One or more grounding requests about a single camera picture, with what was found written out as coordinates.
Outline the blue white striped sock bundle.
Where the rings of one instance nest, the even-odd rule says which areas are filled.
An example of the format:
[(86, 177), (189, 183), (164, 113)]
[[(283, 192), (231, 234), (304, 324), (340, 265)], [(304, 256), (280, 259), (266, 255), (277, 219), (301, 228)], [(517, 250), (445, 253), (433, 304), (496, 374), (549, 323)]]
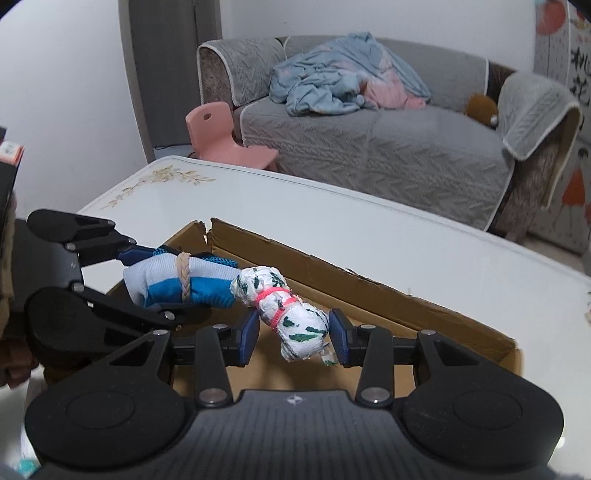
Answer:
[(123, 271), (130, 299), (143, 308), (204, 304), (230, 308), (230, 284), (240, 270), (235, 261), (182, 252), (158, 253)]

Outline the decorated grey refrigerator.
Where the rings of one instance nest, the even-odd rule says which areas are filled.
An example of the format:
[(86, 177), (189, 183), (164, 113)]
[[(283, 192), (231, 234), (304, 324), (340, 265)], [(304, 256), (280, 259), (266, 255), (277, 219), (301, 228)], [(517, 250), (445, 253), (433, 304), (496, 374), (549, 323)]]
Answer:
[(590, 243), (590, 21), (570, 1), (536, 1), (533, 75), (559, 97), (543, 120), (557, 148), (530, 231), (576, 254)]

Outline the pink plastic child chair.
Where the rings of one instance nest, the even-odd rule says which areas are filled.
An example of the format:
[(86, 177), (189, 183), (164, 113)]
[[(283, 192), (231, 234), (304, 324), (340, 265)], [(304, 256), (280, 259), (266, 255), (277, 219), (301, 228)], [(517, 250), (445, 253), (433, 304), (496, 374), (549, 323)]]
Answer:
[(205, 103), (185, 116), (195, 157), (215, 163), (277, 171), (279, 151), (265, 145), (240, 146), (233, 138), (235, 123), (225, 102)]

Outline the brown cardboard box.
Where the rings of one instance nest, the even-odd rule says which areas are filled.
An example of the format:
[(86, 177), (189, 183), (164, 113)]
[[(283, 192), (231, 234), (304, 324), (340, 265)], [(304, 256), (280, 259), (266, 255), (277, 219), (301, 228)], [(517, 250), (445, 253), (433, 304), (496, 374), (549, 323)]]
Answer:
[[(242, 267), (274, 266), (304, 301), (325, 311), (342, 310), (355, 325), (375, 324), (402, 338), (436, 330), (515, 374), (522, 372), (522, 353), (505, 334), (222, 220), (215, 219), (211, 227), (192, 221), (164, 243), (192, 254), (211, 252), (235, 259)], [(263, 326), (249, 365), (228, 368), (228, 377), (233, 394), (245, 389), (355, 392), (360, 369), (325, 366), (318, 358), (284, 361), (279, 338)]]

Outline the light blue blanket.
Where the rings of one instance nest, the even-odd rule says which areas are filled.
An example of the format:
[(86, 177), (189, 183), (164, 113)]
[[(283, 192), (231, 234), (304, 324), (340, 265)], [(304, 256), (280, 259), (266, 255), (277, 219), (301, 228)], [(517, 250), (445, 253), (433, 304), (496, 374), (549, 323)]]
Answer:
[(269, 96), (290, 116), (335, 116), (361, 109), (423, 109), (431, 91), (372, 34), (353, 33), (276, 64)]

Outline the brown plush toy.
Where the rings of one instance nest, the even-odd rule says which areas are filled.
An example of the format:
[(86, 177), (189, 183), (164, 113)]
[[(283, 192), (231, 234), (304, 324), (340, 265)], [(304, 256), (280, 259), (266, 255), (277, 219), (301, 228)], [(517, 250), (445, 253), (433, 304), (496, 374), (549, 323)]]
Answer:
[(497, 104), (492, 98), (484, 94), (473, 94), (469, 98), (465, 114), (492, 129), (496, 129), (499, 123)]

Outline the white green leaf sock bundle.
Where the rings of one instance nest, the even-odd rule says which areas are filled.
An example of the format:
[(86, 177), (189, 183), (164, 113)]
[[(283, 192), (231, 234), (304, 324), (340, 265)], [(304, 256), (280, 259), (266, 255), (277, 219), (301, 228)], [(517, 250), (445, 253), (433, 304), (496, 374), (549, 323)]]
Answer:
[(267, 266), (242, 269), (230, 290), (236, 300), (256, 309), (260, 320), (279, 336), (284, 360), (318, 356), (325, 365), (335, 365), (328, 341), (329, 315), (298, 297), (279, 270)]

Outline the grey sofa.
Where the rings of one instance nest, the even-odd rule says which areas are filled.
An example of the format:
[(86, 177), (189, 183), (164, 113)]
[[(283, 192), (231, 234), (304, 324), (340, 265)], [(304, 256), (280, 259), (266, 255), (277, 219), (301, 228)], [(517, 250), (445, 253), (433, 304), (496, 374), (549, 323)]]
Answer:
[(423, 109), (290, 116), (270, 100), (273, 67), (338, 37), (222, 39), (197, 49), (204, 103), (228, 103), (236, 141), (279, 151), (280, 172), (374, 195), (479, 230), (525, 235), (541, 209), (557, 148), (548, 136), (525, 161), (501, 134), (465, 114), (484, 94), (498, 106), (518, 72), (455, 50), (377, 39), (431, 91)]

